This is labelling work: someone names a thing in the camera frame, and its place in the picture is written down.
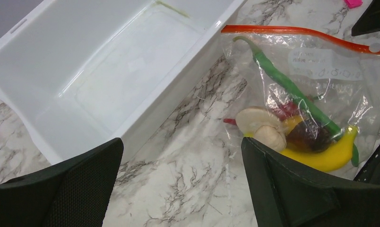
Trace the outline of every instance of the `toy banana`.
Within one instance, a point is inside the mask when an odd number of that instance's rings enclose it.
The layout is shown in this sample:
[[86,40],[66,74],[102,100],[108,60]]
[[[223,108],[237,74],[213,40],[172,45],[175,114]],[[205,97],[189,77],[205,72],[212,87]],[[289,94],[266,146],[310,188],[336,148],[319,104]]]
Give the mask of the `toy banana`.
[[334,171],[346,165],[352,158],[357,133],[357,127],[349,126],[338,142],[321,153],[306,153],[285,148],[281,154],[322,172]]

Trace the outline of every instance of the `toy vegetable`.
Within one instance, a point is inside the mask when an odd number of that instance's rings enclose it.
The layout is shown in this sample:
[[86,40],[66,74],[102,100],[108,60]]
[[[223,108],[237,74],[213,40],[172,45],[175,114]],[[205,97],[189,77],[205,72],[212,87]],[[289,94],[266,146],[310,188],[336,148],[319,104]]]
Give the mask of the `toy vegetable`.
[[281,121],[286,120],[286,118],[300,114],[299,107],[292,101],[286,104],[278,104],[277,108],[270,108],[269,110],[273,112]]
[[[237,36],[233,39],[245,41],[251,48],[253,54],[253,60],[259,64],[259,66],[265,71],[265,73],[276,83],[282,86],[286,92],[288,92],[293,102],[298,103],[299,108],[309,113],[314,120],[319,121],[322,125],[328,129],[335,140],[342,138],[341,129],[336,125],[328,116],[326,116],[314,103],[312,103],[300,89],[281,71],[279,71],[272,62],[265,56],[263,51],[257,47],[255,43],[244,36]],[[358,150],[353,145],[353,158],[352,163],[354,166],[358,166]]]
[[353,155],[357,128],[349,126],[343,137],[321,153],[305,153],[284,149],[281,154],[322,172],[337,170],[346,165]]
[[268,110],[256,106],[249,107],[240,111],[235,120],[245,137],[253,137],[278,152],[286,147],[282,123]]
[[235,119],[232,119],[232,118],[225,118],[225,119],[224,119],[224,123],[227,123],[227,124],[231,124],[231,125],[237,126],[237,124],[236,124],[236,120],[235,120]]

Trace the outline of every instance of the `plastic bag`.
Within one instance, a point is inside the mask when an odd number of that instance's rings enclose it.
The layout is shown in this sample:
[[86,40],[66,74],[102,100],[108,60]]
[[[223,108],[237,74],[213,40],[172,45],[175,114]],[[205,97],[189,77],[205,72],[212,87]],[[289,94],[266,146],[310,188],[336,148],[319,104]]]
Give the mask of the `plastic bag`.
[[352,179],[380,130],[380,50],[296,27],[226,26],[221,41],[248,86],[224,120],[230,144],[254,137]]

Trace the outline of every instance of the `pink object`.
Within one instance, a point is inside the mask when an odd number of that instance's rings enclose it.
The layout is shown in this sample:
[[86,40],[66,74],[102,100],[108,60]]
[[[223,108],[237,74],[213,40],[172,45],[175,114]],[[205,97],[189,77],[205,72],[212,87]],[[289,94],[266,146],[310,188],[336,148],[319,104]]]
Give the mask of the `pink object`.
[[363,4],[362,0],[345,0],[345,3],[349,8],[356,8]]

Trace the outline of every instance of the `white marble surface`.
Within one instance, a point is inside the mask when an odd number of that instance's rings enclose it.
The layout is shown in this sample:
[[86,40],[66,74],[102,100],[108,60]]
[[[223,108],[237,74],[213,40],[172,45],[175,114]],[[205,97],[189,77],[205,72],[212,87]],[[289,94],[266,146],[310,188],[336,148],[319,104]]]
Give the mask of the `white marble surface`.
[[[349,10],[343,0],[249,0],[239,21],[380,43],[380,32],[350,35],[369,3]],[[104,226],[256,226],[241,153],[220,133],[220,118],[245,86],[221,58],[135,159],[121,165]],[[19,117],[0,101],[0,183],[49,165]]]

